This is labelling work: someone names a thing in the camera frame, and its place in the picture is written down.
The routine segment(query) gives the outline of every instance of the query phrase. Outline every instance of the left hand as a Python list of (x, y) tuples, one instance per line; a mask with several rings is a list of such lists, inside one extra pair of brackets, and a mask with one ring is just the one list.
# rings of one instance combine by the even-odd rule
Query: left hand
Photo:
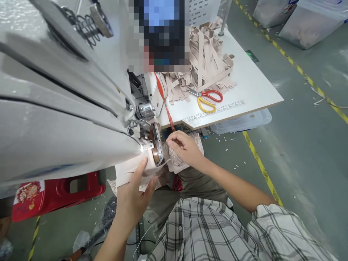
[(117, 188), (115, 219), (117, 219), (117, 222), (122, 224), (124, 228), (127, 228), (129, 233), (132, 232), (133, 228), (144, 214), (156, 188), (158, 177), (154, 176), (149, 182), (145, 192), (139, 191), (141, 177), (147, 162), (148, 158), (143, 159), (130, 178), (130, 182)]

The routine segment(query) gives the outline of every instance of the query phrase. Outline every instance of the scissors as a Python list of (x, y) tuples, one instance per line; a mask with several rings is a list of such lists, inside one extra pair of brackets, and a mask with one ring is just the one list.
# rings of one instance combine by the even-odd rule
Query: scissors
[[(194, 91), (193, 89), (188, 88), (188, 92), (189, 92), (189, 93), (192, 93), (192, 94), (195, 95), (195, 96), (197, 96), (197, 103), (198, 103), (199, 108), (200, 108), (202, 111), (206, 112), (206, 113), (213, 113), (214, 111), (216, 111), (216, 107), (214, 106), (214, 104), (209, 103), (209, 102), (203, 100), (203, 99), (202, 99), (202, 96), (208, 97), (208, 98), (212, 99), (212, 100), (215, 101), (215, 102), (222, 102), (222, 100), (223, 100), (222, 94), (221, 94), (220, 92), (218, 92), (218, 91), (215, 91), (215, 90), (204, 91), (204, 92), (196, 92), (196, 91)], [(216, 94), (220, 97), (220, 100), (218, 100), (218, 99), (216, 99), (216, 98), (210, 96), (209, 93), (216, 93)], [(206, 104), (206, 105), (212, 107), (213, 110), (208, 111), (208, 110), (204, 109), (204, 108), (202, 107), (201, 103), (204, 103), (204, 104)]]

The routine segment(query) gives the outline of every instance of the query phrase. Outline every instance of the industrial sewing machine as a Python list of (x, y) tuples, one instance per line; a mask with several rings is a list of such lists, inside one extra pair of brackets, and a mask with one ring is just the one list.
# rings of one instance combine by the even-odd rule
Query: industrial sewing machine
[(125, 0), (0, 1), (0, 184), (64, 178), (151, 149), (163, 100), (128, 73)]

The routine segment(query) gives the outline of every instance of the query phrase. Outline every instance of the measuring ruler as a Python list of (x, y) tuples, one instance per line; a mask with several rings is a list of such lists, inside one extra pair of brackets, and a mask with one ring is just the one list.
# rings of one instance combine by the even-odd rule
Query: measuring ruler
[(244, 100), (239, 100), (239, 101), (236, 101), (234, 103), (229, 103), (229, 104), (223, 105), (221, 107), (217, 107), (216, 111), (213, 112), (213, 113), (201, 112), (201, 113), (198, 113), (198, 114), (195, 114), (195, 115), (192, 115), (192, 116), (188, 116), (188, 117), (182, 119), (182, 121), (183, 122), (190, 122), (190, 121), (203, 119), (203, 118), (209, 117), (211, 115), (218, 114), (219, 112), (224, 112), (224, 111), (233, 109), (235, 107), (238, 107), (238, 106), (241, 106), (241, 105), (244, 105), (244, 104), (245, 104)]

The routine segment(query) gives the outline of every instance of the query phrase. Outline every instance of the white table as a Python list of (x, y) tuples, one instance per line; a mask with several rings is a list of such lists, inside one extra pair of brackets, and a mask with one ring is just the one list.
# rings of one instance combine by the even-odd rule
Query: white table
[[(230, 78), (237, 82), (237, 86), (224, 94), (223, 101), (216, 104), (214, 113), (201, 111), (193, 95), (190, 96), (191, 102), (176, 101), (174, 105), (171, 105), (167, 98), (166, 104), (174, 124), (183, 123), (195, 130), (270, 107), (284, 100), (229, 31), (220, 39), (223, 40), (222, 53), (235, 56)], [(153, 73), (150, 74), (150, 82), (151, 85), (157, 85)], [(157, 120), (162, 128), (170, 126), (164, 106)]]

